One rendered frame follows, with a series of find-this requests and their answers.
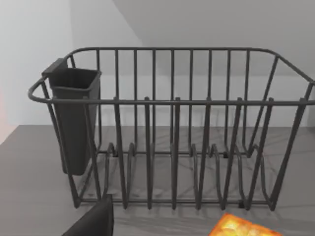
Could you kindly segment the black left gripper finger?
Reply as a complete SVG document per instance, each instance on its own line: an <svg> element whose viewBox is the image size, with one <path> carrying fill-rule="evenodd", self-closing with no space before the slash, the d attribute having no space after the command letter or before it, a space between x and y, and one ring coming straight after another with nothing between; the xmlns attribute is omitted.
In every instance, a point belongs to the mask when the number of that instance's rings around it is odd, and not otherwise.
<svg viewBox="0 0 315 236"><path fill-rule="evenodd" d="M106 194L61 236L113 236L113 197Z"/></svg>

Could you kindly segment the dark grey cutlery holder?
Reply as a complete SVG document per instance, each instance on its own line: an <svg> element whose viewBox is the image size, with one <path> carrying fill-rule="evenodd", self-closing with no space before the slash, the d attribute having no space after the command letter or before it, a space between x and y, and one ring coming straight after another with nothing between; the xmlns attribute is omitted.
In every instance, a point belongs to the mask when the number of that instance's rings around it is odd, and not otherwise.
<svg viewBox="0 0 315 236"><path fill-rule="evenodd" d="M42 75L48 76L53 98L99 98L101 72L98 70L69 68L67 61L58 58L42 72ZM81 176L90 159L84 107L77 103L62 103L59 108L70 173Z"/></svg>

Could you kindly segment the orange and yellow bread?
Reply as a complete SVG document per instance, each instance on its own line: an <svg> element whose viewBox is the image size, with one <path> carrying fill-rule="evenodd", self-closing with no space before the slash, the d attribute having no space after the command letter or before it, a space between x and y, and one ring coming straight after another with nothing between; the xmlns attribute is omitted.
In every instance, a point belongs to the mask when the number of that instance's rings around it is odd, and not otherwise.
<svg viewBox="0 0 315 236"><path fill-rule="evenodd" d="M225 213L208 233L208 236L283 236L264 226Z"/></svg>

